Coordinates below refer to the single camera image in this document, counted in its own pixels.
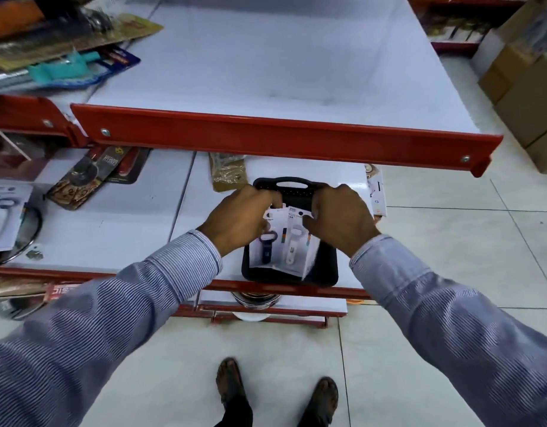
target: sandal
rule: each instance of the sandal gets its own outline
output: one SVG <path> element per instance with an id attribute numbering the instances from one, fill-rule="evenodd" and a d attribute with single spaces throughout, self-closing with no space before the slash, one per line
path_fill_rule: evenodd
<path id="1" fill-rule="evenodd" d="M 220 393 L 224 409 L 226 405 L 236 396 L 244 396 L 244 385 L 241 381 L 240 368 L 234 358 L 225 358 L 218 367 L 216 385 Z"/>
<path id="2" fill-rule="evenodd" d="M 323 425 L 328 426 L 333 422 L 333 415 L 339 403 L 339 390 L 337 384 L 330 377 L 322 377 L 307 404 L 305 413 L 316 416 Z"/>

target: hand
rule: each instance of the hand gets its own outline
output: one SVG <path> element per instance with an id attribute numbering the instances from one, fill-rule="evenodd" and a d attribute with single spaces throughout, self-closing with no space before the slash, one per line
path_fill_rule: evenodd
<path id="1" fill-rule="evenodd" d="M 249 184 L 236 190 L 210 213 L 198 228 L 216 246 L 222 257 L 251 243 L 267 230 L 265 210 L 283 206 L 281 193 L 258 190 Z"/>
<path id="2" fill-rule="evenodd" d="M 346 184 L 323 187 L 315 192 L 313 219 L 303 216 L 309 232 L 352 257 L 364 243 L 379 235 L 369 208 Z"/>

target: kitchen gadget package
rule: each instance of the kitchen gadget package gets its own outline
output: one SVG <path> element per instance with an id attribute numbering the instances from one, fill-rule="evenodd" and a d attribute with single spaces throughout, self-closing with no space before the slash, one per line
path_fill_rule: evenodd
<path id="1" fill-rule="evenodd" d="M 269 209 L 270 228 L 249 244 L 249 267 L 271 268 L 303 280 L 313 267 L 320 239 L 303 226 L 309 211 L 295 207 Z"/>

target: striped shirt sleeve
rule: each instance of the striped shirt sleeve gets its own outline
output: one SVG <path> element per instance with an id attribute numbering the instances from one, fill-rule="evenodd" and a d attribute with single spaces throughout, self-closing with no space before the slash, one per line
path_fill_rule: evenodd
<path id="1" fill-rule="evenodd" d="M 79 425 L 123 359 L 221 267 L 212 242 L 192 230 L 28 317 L 0 340 L 0 427 Z"/>
<path id="2" fill-rule="evenodd" d="M 547 337 L 380 235 L 351 259 L 412 347 L 487 427 L 547 427 Z"/>

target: black trousers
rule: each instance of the black trousers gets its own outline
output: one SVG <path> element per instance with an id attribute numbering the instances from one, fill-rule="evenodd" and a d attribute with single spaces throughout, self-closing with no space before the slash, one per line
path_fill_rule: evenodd
<path id="1" fill-rule="evenodd" d="M 252 427 L 253 412 L 245 397 L 237 396 L 226 406 L 226 412 L 216 427 Z M 326 427 L 313 413 L 305 411 L 297 427 Z"/>

